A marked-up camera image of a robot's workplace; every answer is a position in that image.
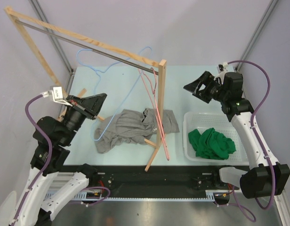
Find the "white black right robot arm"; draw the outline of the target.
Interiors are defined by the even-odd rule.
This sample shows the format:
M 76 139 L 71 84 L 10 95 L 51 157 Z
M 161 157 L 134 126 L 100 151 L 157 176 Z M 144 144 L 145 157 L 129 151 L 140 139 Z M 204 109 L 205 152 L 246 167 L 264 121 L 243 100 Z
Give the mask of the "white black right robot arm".
M 266 144 L 258 127 L 254 109 L 242 97 L 243 75 L 222 72 L 213 76 L 205 71 L 198 79 L 183 88 L 205 103 L 212 99 L 221 103 L 222 112 L 237 131 L 249 161 L 249 171 L 234 167 L 221 167 L 211 177 L 217 189 L 228 183 L 241 189 L 248 198 L 280 195 L 290 176 L 287 164 L 280 164 Z

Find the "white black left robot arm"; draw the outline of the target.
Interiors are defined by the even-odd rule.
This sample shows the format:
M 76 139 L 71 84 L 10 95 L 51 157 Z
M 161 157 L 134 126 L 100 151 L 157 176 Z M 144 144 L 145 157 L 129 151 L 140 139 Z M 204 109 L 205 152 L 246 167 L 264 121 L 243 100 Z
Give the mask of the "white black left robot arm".
M 70 151 L 67 149 L 86 119 L 94 120 L 103 106 L 106 93 L 89 97 L 69 95 L 62 100 L 66 106 L 62 121 L 45 116 L 35 121 L 29 112 L 30 105 L 48 92 L 32 98 L 25 106 L 25 113 L 35 127 L 33 138 L 38 142 L 30 162 L 29 176 L 13 215 L 8 220 L 9 226 L 49 226 L 59 211 L 83 189 L 101 186 L 100 176 L 95 167 L 83 164 L 73 177 L 53 196 L 45 196 L 62 169 Z

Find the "green t shirt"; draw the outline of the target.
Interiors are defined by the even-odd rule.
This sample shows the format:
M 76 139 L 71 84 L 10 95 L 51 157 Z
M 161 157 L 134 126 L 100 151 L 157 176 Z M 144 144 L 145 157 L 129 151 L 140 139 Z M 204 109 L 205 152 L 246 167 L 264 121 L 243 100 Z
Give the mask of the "green t shirt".
M 234 141 L 223 133 L 209 128 L 203 133 L 198 129 L 188 133 L 188 141 L 195 151 L 195 156 L 211 160 L 228 160 L 236 152 Z

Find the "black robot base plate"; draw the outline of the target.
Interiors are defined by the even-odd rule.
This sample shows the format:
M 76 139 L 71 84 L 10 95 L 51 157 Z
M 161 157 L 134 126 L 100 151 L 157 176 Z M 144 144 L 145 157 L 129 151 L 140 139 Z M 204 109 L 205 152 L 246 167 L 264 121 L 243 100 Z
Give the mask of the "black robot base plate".
M 78 191 L 100 191 L 105 197 L 120 195 L 149 195 L 158 197 L 188 197 L 200 191 L 229 193 L 229 198 L 216 198 L 220 204 L 229 202 L 232 187 L 221 182 L 220 166 L 151 166 L 145 171 L 144 166 L 95 166 L 97 174 L 86 188 Z M 94 205 L 97 202 L 83 202 Z

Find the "grey adidas t shirt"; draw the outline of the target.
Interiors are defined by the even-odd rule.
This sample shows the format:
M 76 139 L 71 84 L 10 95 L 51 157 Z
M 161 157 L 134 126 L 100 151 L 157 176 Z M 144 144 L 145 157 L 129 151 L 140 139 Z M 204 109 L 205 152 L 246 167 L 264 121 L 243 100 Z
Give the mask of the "grey adidas t shirt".
M 122 143 L 144 145 L 145 139 L 150 139 L 157 129 L 153 109 L 143 112 L 124 109 L 100 122 L 94 132 L 95 146 L 98 153 L 106 153 Z

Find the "pink wire hanger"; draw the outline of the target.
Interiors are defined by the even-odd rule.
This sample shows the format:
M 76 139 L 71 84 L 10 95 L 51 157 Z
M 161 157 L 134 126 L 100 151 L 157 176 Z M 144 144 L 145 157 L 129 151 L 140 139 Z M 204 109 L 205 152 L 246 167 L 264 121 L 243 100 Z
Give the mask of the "pink wire hanger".
M 161 142 L 162 142 L 162 145 L 164 148 L 165 156 L 166 156 L 166 159 L 169 161 L 170 155 L 169 155 L 168 146 L 167 146 L 166 139 L 165 139 L 165 133 L 164 133 L 163 125 L 162 125 L 161 115 L 159 113 L 159 108 L 158 108 L 158 104 L 156 101 L 157 75 L 155 72 L 153 73 L 154 74 L 154 85 L 153 85 L 151 79 L 148 77 L 148 75 L 145 74 L 145 72 L 143 70 L 138 69 L 138 72 L 141 76 L 142 82 L 144 84 L 144 87 L 147 91 L 147 94 L 149 96 L 149 99 L 150 99 L 152 107 L 153 107 L 154 116 L 155 116 L 156 122 L 157 122 L 157 128 L 159 129 L 159 132 L 157 133 L 157 135 L 161 136 Z M 145 77 L 149 81 L 150 88 L 151 88 L 151 94 L 150 94 L 149 88 L 147 87 L 147 84 L 145 82 Z

